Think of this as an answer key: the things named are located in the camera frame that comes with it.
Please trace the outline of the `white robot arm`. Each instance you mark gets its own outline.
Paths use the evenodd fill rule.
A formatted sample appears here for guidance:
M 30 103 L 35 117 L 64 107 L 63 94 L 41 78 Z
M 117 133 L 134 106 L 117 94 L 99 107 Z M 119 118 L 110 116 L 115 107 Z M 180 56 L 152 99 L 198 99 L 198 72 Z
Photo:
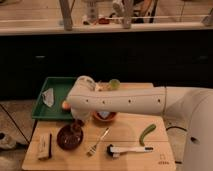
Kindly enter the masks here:
M 213 171 L 213 89 L 153 87 L 96 91 L 95 81 L 80 76 L 67 95 L 74 118 L 92 111 L 182 117 L 187 125 L 182 171 Z

